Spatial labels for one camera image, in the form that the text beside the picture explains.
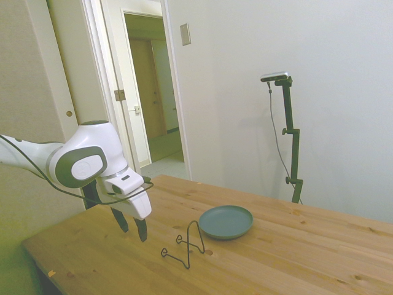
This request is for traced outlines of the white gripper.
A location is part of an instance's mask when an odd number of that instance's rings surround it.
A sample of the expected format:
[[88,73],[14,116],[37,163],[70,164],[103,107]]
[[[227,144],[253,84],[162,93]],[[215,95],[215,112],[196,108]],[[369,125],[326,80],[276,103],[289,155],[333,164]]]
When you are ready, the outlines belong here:
[[[127,197],[129,198],[124,201],[110,205],[112,214],[124,233],[129,231],[129,227],[123,213],[134,217],[139,238],[142,242],[145,242],[147,240],[147,223],[145,218],[152,212],[149,196],[146,191],[136,189]],[[126,198],[126,196],[115,195],[114,198],[119,200]]]

